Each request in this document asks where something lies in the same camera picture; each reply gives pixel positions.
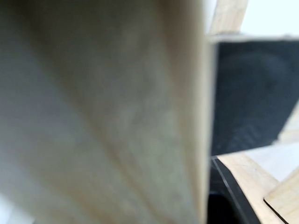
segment light wood surface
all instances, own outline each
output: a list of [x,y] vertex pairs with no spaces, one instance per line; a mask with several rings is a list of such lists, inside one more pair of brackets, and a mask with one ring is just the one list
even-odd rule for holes
[[203,224],[201,1],[1,9],[0,192],[43,224]]
[[218,0],[210,34],[239,32],[248,0]]
[[279,183],[244,153],[218,156],[231,171],[262,224],[282,224],[263,197]]
[[271,191],[265,200],[287,223],[298,223],[299,168]]

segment plywood panel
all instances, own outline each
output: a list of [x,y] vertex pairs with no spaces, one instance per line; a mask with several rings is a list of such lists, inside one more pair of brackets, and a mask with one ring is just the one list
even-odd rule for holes
[[218,0],[211,34],[231,34],[240,31],[248,0]]
[[213,79],[201,2],[5,9],[0,191],[45,224],[204,223]]
[[265,201],[289,224],[299,221],[299,168],[281,182]]
[[278,185],[278,181],[245,153],[222,155],[218,159],[231,171],[261,223],[282,224],[263,201],[263,197]]

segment wooden edge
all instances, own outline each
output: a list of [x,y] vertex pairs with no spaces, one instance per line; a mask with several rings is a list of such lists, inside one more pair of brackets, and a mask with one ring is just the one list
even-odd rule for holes
[[231,171],[261,223],[282,224],[282,220],[263,201],[278,181],[244,153],[222,155],[218,159]]

